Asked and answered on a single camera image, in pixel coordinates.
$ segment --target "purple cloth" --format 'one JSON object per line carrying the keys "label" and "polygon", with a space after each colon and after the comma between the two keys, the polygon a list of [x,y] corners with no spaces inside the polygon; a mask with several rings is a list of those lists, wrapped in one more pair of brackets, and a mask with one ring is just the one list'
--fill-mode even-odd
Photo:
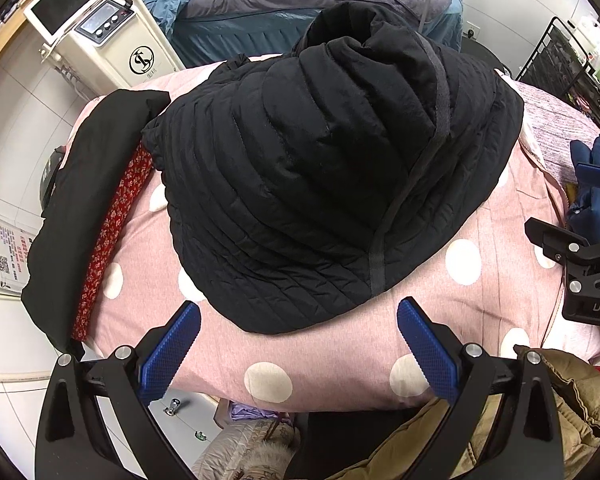
{"label": "purple cloth", "polygon": [[[247,420],[254,418],[279,418],[282,414],[271,410],[261,410],[260,408],[249,406],[248,404],[232,401],[230,403],[230,416],[231,420]],[[282,417],[281,421],[289,422],[289,419],[287,417]]]}

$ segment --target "monitor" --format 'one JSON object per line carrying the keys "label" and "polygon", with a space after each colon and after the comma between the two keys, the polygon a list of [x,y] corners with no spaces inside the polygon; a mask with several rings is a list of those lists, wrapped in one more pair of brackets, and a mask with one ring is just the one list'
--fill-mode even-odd
{"label": "monitor", "polygon": [[70,23],[98,0],[33,0],[25,17],[48,44],[65,33]]}

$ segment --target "black puffer jacket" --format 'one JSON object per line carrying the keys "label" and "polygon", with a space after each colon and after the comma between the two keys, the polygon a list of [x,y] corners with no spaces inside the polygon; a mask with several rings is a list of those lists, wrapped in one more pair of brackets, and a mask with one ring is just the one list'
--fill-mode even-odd
{"label": "black puffer jacket", "polygon": [[490,195],[522,99],[390,10],[325,10],[286,56],[227,62],[144,131],[180,261],[248,332],[400,282]]}

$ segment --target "wall outlet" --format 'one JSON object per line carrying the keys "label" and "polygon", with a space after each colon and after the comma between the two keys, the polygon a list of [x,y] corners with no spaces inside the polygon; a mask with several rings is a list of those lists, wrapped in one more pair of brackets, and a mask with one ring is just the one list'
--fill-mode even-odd
{"label": "wall outlet", "polygon": [[464,22],[464,25],[462,26],[462,32],[464,32],[464,34],[468,36],[470,30],[474,32],[474,34],[472,35],[472,40],[477,40],[478,36],[480,36],[480,27],[473,24],[472,22]]}

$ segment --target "blue glove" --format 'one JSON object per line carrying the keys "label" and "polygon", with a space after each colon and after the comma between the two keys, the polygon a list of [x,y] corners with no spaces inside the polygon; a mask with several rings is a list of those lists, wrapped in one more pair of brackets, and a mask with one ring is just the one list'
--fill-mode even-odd
{"label": "blue glove", "polygon": [[[574,168],[581,162],[600,166],[600,136],[592,150],[579,140],[572,140],[570,149]],[[600,243],[600,188],[578,180],[578,195],[567,211],[567,224],[590,244]]]}

